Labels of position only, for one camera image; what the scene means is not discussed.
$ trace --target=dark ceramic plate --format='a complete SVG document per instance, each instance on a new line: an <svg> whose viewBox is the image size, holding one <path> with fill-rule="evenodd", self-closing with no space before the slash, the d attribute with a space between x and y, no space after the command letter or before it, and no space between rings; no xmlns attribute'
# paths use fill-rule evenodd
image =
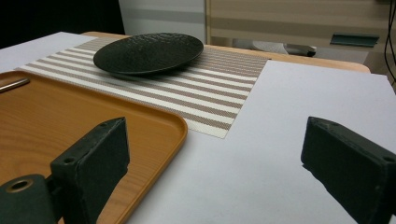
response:
<svg viewBox="0 0 396 224"><path fill-rule="evenodd" d="M145 75L189 63L203 50L203 43L190 35L135 35L102 47L93 56L93 62L110 73Z"/></svg>

